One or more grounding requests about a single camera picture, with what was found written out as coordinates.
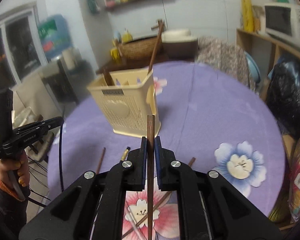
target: black plastic bag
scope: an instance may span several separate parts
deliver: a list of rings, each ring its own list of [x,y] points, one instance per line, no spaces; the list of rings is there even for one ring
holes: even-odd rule
[[[274,66],[266,104],[295,138],[300,138],[300,60],[285,55]]]

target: white microwave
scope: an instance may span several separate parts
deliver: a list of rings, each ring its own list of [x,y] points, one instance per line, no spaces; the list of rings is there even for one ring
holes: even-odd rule
[[[300,47],[300,5],[266,3],[266,33]]]

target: black cable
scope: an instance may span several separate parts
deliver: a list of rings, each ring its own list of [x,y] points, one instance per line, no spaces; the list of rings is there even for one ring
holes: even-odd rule
[[[29,156],[27,156],[27,158],[29,158],[30,160],[32,160],[33,163],[37,164],[37,165],[38,165],[41,169],[43,169],[45,172],[48,172],[47,169],[46,169],[44,166],[42,166],[40,163],[38,163],[37,161],[31,159]]]
[[[38,201],[36,201],[36,200],[30,198],[30,197],[27,197],[27,200],[29,200],[29,201],[32,202],[33,204],[36,204],[36,205],[41,206],[41,207],[46,207],[46,206],[47,206],[47,205],[42,204],[42,203],[40,203],[40,202],[38,202]]]
[[[59,135],[59,173],[60,173],[61,192],[65,190],[63,185],[63,176],[62,176],[62,128],[63,125],[60,126],[60,135]]]
[[[36,192],[35,192],[34,190],[32,190],[30,187],[29,187],[29,190],[30,190],[32,193],[37,194],[38,196],[43,197],[43,198],[48,199],[48,200],[51,201],[51,199],[49,199],[49,198],[47,198],[47,197],[45,197],[45,196],[43,196],[43,195],[41,195],[41,194],[39,194],[39,193],[36,193]]]
[[[31,169],[33,169],[34,171],[36,171],[37,173],[39,173],[39,174],[41,174],[41,175],[43,175],[43,176],[47,177],[47,175],[45,175],[45,174],[41,173],[40,171],[37,171],[36,169],[32,168],[31,166],[29,166],[29,168],[31,168]]]
[[[44,185],[40,180],[38,180],[36,176],[34,176],[34,178],[35,178],[42,186],[48,188],[48,187],[47,187],[46,185]]]

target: brown table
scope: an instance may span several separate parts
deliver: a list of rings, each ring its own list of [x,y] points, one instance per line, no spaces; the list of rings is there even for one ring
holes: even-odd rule
[[[158,54],[157,57],[154,60],[154,63],[162,63],[167,61],[175,61],[176,59],[170,59],[167,54],[161,53]],[[187,58],[183,59],[184,61],[188,62],[194,62],[194,58]],[[117,70],[127,70],[127,69],[137,69],[137,68],[144,68],[146,66],[149,66],[150,63],[150,57],[149,58],[143,58],[139,60],[128,60],[123,58],[121,61],[114,62],[113,60],[109,61],[107,64],[103,65],[100,69],[96,71],[96,74],[99,75],[103,72],[103,69],[111,71],[117,71]]]

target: person's hand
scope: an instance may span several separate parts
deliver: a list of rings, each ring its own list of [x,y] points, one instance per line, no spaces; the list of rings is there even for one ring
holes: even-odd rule
[[[9,179],[7,171],[17,170],[19,178],[19,184],[22,187],[29,186],[30,171],[28,165],[28,159],[26,152],[22,150],[22,154],[19,161],[10,159],[0,160],[0,180],[10,189],[13,190],[12,182]]]

